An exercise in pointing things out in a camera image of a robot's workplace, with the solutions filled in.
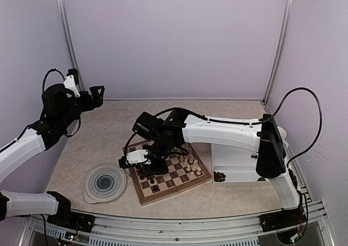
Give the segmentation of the front aluminium rail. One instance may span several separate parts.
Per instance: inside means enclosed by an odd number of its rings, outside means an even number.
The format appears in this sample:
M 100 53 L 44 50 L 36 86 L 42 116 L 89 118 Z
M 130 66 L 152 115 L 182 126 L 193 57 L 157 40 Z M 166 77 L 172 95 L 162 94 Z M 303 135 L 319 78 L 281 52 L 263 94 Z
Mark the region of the front aluminium rail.
M 309 201 L 308 221 L 266 229 L 271 212 L 203 219 L 148 219 L 94 214 L 90 231 L 74 231 L 27 219 L 19 245 L 281 245 L 278 240 L 305 228 L 295 245 L 337 245 L 321 201 Z

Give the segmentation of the left aluminium frame post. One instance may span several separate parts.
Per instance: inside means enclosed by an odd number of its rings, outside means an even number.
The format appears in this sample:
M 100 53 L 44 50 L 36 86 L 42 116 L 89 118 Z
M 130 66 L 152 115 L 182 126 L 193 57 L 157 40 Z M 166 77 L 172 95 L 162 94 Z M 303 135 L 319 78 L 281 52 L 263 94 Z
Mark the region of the left aluminium frame post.
M 65 0 L 56 0 L 56 1 L 57 1 L 58 12 L 60 16 L 61 26 L 63 29 L 63 35 L 64 35 L 66 49 L 69 55 L 71 67 L 77 69 L 78 71 L 78 76 L 79 76 L 78 90 L 85 91 L 86 88 L 79 70 L 77 56 L 76 56 L 76 52 L 73 45 L 72 35 L 70 32 L 69 18 L 67 15 Z

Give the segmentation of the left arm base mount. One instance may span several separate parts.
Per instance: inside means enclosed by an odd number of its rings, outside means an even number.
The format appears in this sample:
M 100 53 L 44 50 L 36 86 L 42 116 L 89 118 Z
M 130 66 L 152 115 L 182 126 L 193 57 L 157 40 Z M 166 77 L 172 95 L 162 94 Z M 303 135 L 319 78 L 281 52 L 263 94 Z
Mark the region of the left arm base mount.
M 49 215 L 47 221 L 60 227 L 75 231 L 91 233 L 95 217 L 93 215 L 78 213 L 71 210 L 71 202 L 58 192 L 48 191 L 58 202 L 58 209 L 54 215 Z

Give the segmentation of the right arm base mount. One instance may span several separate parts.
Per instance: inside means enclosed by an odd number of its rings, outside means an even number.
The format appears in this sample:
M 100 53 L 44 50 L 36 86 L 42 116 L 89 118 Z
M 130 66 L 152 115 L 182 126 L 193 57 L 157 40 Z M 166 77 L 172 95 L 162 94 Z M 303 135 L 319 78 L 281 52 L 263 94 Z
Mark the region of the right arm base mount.
M 262 231 L 275 231 L 278 241 L 284 245 L 294 245 L 303 236 L 308 224 L 307 212 L 302 206 L 266 213 L 259 220 Z

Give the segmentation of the aluminium frame post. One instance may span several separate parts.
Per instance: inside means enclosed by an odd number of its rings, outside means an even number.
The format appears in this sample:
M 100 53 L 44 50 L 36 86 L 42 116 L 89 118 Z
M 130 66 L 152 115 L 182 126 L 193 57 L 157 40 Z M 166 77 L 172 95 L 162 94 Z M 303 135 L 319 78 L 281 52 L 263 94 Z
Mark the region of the aluminium frame post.
M 86 88 L 79 70 L 77 56 L 76 56 L 76 52 L 73 45 L 72 35 L 70 32 L 69 18 L 67 15 L 65 0 L 56 0 L 56 1 L 57 1 L 58 12 L 60 16 L 61 26 L 63 29 L 63 35 L 64 35 L 66 49 L 69 55 L 71 67 L 77 69 L 78 71 L 78 76 L 79 76 L 78 90 L 85 91 Z
M 272 95 L 272 91 L 275 87 L 276 78 L 278 75 L 279 67 L 280 67 L 281 60 L 282 60 L 283 51 L 285 48 L 285 42 L 287 39 L 288 28 L 289 28 L 290 19 L 291 19 L 291 13 L 292 13 L 292 9 L 293 9 L 293 2 L 294 2 L 294 0 L 285 0 L 280 33 L 279 33 L 279 37 L 278 37 L 278 41 L 277 41 L 274 60 L 273 60 L 272 66 L 271 66 L 271 74 L 270 74 L 270 78 L 269 78 L 269 81 L 268 81 L 268 84 L 267 84 L 267 87 L 266 87 L 266 90 L 264 93 L 264 97 L 262 100 L 262 103 L 265 106 L 268 105 L 270 98 L 271 98 L 271 95 Z

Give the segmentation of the wooden chess board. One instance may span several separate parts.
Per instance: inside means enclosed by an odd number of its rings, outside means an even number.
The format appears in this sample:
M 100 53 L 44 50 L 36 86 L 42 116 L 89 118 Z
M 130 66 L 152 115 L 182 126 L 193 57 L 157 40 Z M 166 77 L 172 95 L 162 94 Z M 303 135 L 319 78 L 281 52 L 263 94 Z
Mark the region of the wooden chess board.
M 201 166 L 203 167 L 204 174 L 203 176 L 194 178 L 192 180 L 189 180 L 184 171 L 179 171 L 181 166 L 179 165 L 177 156 L 177 154 L 171 154 L 166 159 L 169 172 L 163 175 L 154 175 L 152 177 L 144 176 L 144 180 L 140 180 L 139 176 L 143 175 L 141 174 L 140 168 L 133 167 L 129 169 L 130 177 L 132 178 L 135 191 L 142 206 L 169 198 L 173 195 L 187 191 L 211 180 L 212 176 L 210 174 L 210 171 L 207 170 L 199 156 L 198 158 L 200 160 Z M 150 183 L 150 178 L 154 179 L 153 184 Z M 154 185 L 158 186 L 157 192 L 152 191 L 152 186 Z

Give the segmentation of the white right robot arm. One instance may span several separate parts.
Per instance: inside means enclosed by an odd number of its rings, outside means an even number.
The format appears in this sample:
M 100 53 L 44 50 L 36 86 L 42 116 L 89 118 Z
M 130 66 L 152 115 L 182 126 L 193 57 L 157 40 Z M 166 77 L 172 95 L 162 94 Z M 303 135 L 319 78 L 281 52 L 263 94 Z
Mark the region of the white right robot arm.
M 145 166 L 147 175 L 167 173 L 165 160 L 173 148 L 185 143 L 226 147 L 228 159 L 244 152 L 244 157 L 256 157 L 256 173 L 270 181 L 280 199 L 283 210 L 278 222 L 290 226 L 299 218 L 300 192 L 285 162 L 282 138 L 271 115 L 264 114 L 262 119 L 228 119 L 206 117 L 184 108 L 170 108 L 167 112 L 166 119 L 148 112 L 137 118 L 132 131 L 152 145 L 138 152 L 125 152 L 128 164 Z

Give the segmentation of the right aluminium frame post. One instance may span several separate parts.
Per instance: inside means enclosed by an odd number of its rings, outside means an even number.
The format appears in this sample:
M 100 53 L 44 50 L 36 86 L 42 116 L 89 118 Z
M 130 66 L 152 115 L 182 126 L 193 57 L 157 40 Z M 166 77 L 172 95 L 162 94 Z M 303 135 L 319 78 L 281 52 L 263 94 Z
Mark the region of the right aluminium frame post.
M 265 106 L 268 105 L 270 98 L 271 98 L 271 95 L 272 95 L 272 91 L 275 87 L 276 78 L 278 75 L 279 67 L 280 67 L 281 60 L 282 60 L 283 51 L 285 48 L 285 42 L 287 39 L 288 28 L 289 28 L 290 19 L 291 19 L 291 13 L 292 13 L 292 9 L 293 9 L 293 2 L 294 2 L 294 0 L 285 0 L 280 33 L 279 33 L 279 37 L 278 37 L 278 41 L 277 41 L 274 60 L 273 60 L 272 66 L 271 66 L 271 74 L 270 74 L 270 78 L 269 78 L 269 81 L 268 81 L 268 84 L 267 84 L 267 87 L 266 87 L 266 90 L 264 93 L 264 97 L 262 100 L 262 103 Z

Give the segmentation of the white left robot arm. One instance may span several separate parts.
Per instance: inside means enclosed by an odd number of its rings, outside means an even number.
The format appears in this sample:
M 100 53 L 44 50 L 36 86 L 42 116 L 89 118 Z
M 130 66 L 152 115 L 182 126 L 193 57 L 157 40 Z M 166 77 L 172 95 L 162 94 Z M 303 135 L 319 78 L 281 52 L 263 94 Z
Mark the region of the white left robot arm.
M 77 91 L 54 84 L 41 95 L 40 119 L 25 127 L 17 139 L 1 148 L 1 180 L 5 180 L 31 158 L 51 149 L 60 138 L 70 137 L 68 128 L 81 120 L 83 112 L 103 105 L 104 86 Z M 65 227 L 76 222 L 71 202 L 58 192 L 17 193 L 1 190 L 1 220 L 27 215 L 52 216 Z

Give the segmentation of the light blue mug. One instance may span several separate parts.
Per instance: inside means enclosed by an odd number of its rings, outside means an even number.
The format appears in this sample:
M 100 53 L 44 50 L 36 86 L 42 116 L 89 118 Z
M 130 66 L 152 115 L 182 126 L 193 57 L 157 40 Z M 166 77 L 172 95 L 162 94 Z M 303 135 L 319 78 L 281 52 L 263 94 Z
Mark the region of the light blue mug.
M 289 147 L 289 143 L 286 141 L 287 132 L 283 128 L 281 128 L 281 127 L 278 127 L 278 131 L 280 133 L 280 136 L 281 136 L 281 139 L 282 139 L 282 142 L 283 142 L 283 147 L 285 149 L 287 149 Z

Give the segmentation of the collapsible silicone bowl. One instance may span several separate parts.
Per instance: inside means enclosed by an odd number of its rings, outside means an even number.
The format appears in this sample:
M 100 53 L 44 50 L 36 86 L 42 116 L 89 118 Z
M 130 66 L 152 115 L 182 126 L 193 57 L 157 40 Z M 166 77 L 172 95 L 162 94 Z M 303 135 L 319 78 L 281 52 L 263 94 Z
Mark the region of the collapsible silicone bowl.
M 99 163 L 90 168 L 82 181 L 85 201 L 88 204 L 110 203 L 125 191 L 127 177 L 114 163 Z

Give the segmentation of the white plastic tray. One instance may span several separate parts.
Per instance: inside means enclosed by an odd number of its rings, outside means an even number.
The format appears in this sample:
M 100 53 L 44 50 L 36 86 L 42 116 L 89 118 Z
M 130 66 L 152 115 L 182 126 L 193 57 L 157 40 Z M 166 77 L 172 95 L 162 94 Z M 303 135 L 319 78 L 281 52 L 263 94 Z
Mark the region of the white plastic tray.
M 224 182 L 215 182 L 215 187 L 246 187 L 246 186 L 270 186 L 269 180 L 257 181 L 261 176 L 256 173 L 257 159 L 251 155 L 257 155 L 242 148 L 228 147 L 212 144 L 213 171 L 224 173 Z

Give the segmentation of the white chess pieces row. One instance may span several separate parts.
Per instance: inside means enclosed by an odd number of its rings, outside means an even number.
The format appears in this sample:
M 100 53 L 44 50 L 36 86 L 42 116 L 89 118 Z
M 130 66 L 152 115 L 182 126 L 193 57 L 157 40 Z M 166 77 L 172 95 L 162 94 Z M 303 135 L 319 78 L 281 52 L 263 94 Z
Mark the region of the white chess pieces row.
M 194 155 L 194 150 L 191 145 L 186 143 L 180 152 L 183 155 L 177 156 L 179 165 L 181 166 L 179 171 L 184 171 L 189 180 L 203 176 L 203 167 L 201 166 L 198 156 Z

